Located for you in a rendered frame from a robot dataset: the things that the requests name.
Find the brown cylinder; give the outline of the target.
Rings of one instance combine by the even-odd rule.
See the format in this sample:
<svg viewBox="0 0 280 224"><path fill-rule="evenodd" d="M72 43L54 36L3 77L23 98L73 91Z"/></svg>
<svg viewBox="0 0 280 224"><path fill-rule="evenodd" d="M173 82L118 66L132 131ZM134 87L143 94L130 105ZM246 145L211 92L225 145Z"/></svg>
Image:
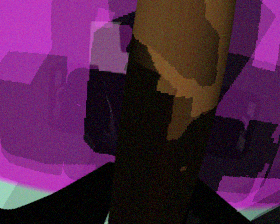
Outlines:
<svg viewBox="0 0 280 224"><path fill-rule="evenodd" d="M214 122L236 0L137 0L109 224L181 224Z"/></svg>

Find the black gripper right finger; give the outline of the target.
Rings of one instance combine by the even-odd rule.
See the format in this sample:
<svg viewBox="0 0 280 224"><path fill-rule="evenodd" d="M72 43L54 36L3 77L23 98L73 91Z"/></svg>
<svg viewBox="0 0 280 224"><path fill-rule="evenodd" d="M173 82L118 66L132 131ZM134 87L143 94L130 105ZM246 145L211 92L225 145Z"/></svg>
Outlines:
<svg viewBox="0 0 280 224"><path fill-rule="evenodd" d="M197 178L181 224L255 224Z"/></svg>

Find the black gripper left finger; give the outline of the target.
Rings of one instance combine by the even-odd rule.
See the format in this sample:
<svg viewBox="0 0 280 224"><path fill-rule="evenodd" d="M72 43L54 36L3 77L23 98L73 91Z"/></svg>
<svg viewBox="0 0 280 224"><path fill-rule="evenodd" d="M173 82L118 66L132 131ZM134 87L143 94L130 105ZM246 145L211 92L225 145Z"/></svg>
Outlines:
<svg viewBox="0 0 280 224"><path fill-rule="evenodd" d="M114 162L60 191L14 209L0 208L0 224L104 224L110 211Z"/></svg>

